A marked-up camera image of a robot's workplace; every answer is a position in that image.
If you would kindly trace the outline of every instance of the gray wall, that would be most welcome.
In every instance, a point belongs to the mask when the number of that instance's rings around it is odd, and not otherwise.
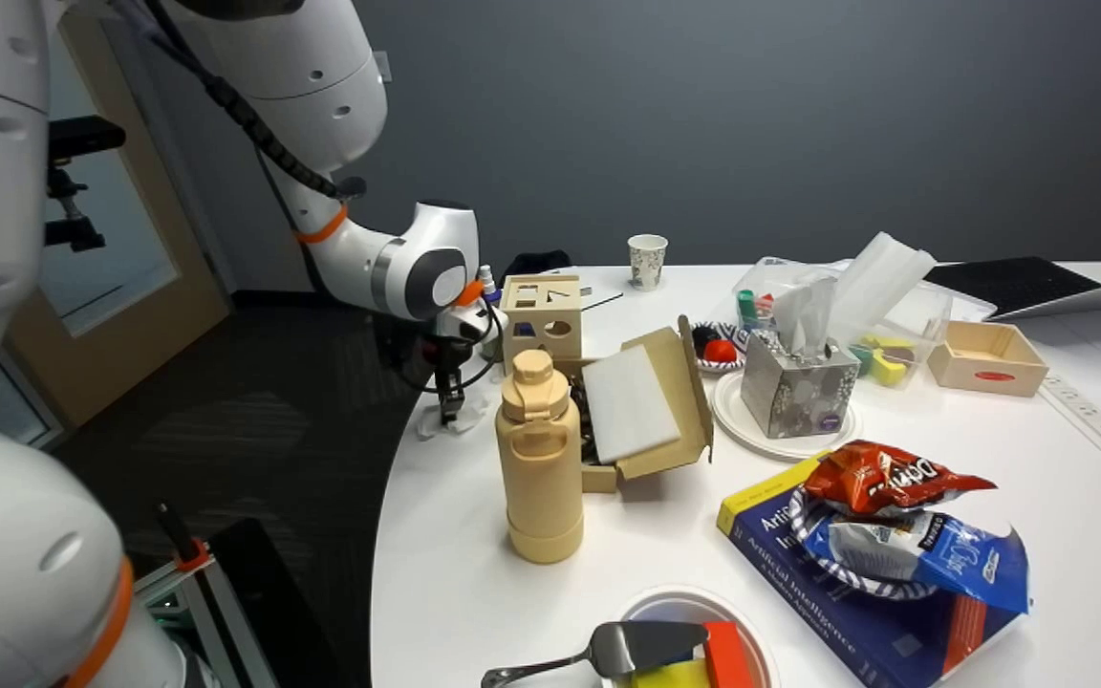
[[[462,197],[495,263],[620,260],[633,228],[671,233],[675,260],[828,260],[875,228],[936,254],[1101,254],[1101,0],[357,3],[394,62],[364,221]],[[276,260],[259,239],[290,253],[257,224],[276,209],[238,135],[146,62],[184,164],[224,177],[192,170],[215,233],[247,233],[253,266]],[[295,260],[253,266],[240,286],[299,286]]]

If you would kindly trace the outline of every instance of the white cup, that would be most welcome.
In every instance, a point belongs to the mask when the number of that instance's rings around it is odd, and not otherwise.
[[[664,249],[671,249],[671,238],[661,238],[661,233],[633,233],[628,238],[636,286],[659,286],[661,284]]]

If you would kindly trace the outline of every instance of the door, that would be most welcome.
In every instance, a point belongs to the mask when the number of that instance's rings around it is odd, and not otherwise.
[[[78,151],[67,164],[73,182],[87,182],[73,197],[106,243],[52,243],[41,286],[8,331],[11,359],[67,429],[87,424],[230,313],[87,6],[69,11],[52,44],[52,118],[78,114],[128,131],[122,149]]]

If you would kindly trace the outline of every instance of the beige bottle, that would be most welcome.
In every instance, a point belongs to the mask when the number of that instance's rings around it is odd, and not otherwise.
[[[498,443],[512,550],[541,565],[571,558],[584,534],[580,412],[571,381],[541,346],[512,359]]]

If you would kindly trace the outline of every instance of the white robot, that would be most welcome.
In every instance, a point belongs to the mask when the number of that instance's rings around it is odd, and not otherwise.
[[[69,3],[0,0],[0,335],[40,279],[45,37]],[[117,6],[150,21],[142,3]],[[227,77],[308,164],[273,170],[327,286],[342,300],[408,321],[450,304],[478,270],[470,209],[419,207],[415,228],[389,238],[357,224],[320,182],[364,158],[388,118],[382,77],[351,0],[166,0],[166,6],[187,44],[153,30],[156,44],[197,62],[202,77]],[[247,118],[240,98],[215,95]],[[187,685],[192,656],[150,619],[131,581],[122,540],[96,498],[54,458],[0,437],[0,685]]]

